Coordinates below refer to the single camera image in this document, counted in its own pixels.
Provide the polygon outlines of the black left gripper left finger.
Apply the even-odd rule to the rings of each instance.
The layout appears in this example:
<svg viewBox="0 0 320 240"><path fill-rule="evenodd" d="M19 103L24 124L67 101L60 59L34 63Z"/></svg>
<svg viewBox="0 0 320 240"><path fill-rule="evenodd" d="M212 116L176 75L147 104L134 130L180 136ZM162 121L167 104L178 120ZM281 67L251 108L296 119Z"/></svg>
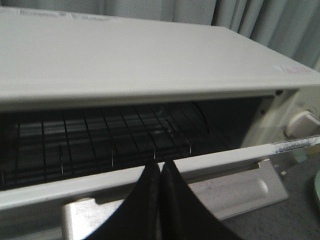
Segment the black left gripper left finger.
<svg viewBox="0 0 320 240"><path fill-rule="evenodd" d="M117 210L92 233L93 240L154 240L159 206L160 168L149 160Z"/></svg>

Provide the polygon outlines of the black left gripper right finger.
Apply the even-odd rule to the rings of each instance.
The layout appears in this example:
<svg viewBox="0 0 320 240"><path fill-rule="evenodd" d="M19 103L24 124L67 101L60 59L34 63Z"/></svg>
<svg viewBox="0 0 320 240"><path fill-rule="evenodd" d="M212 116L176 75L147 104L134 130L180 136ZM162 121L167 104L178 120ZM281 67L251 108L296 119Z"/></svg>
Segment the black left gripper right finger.
<svg viewBox="0 0 320 240"><path fill-rule="evenodd" d="M164 240L240 240L198 199L173 161L162 167L159 217Z"/></svg>

